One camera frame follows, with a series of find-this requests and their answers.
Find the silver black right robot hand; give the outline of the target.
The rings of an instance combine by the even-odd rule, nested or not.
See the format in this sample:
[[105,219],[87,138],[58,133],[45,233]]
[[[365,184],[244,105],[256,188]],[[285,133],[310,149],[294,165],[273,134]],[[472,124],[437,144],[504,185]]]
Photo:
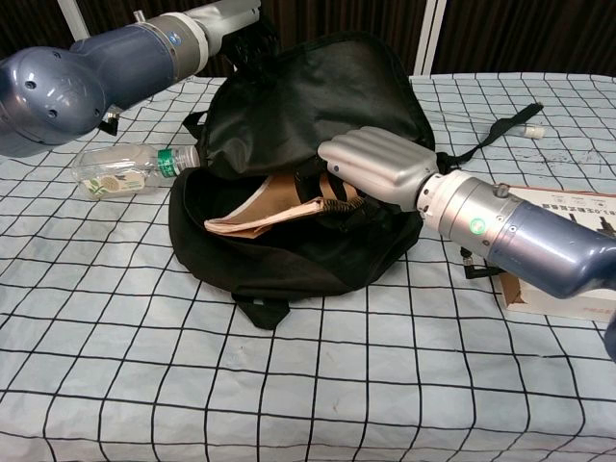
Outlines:
[[364,126],[324,141],[295,172],[301,202],[316,199],[320,223],[349,232],[383,214],[415,212],[424,184],[439,173],[432,150]]

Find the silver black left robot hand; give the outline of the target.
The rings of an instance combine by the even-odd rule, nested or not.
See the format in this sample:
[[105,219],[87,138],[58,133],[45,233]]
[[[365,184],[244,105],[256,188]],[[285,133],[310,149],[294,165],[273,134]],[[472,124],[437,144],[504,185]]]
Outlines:
[[260,1],[217,1],[193,9],[190,16],[204,31],[209,56],[222,54],[236,68],[279,51],[278,33]]

